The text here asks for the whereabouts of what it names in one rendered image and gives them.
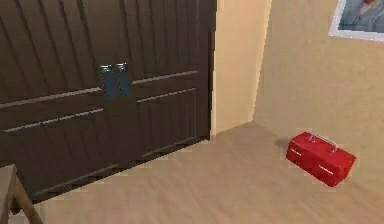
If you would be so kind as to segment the white framed wall picture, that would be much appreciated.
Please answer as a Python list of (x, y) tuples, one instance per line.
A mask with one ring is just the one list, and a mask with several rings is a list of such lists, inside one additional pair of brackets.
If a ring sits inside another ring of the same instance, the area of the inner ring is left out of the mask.
[(384, 43), (384, 0), (338, 0), (328, 35)]

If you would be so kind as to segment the red toolbox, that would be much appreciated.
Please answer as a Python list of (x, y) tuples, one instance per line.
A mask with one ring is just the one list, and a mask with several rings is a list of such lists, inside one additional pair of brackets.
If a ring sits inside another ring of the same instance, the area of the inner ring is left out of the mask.
[(286, 158), (330, 187), (348, 176), (356, 160), (335, 142), (309, 132), (289, 141)]

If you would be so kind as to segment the dark brown double door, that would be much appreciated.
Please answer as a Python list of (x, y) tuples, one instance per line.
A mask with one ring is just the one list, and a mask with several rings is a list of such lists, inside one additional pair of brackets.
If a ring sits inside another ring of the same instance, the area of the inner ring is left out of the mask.
[(217, 1), (0, 0), (0, 167), (40, 202), (208, 139)]

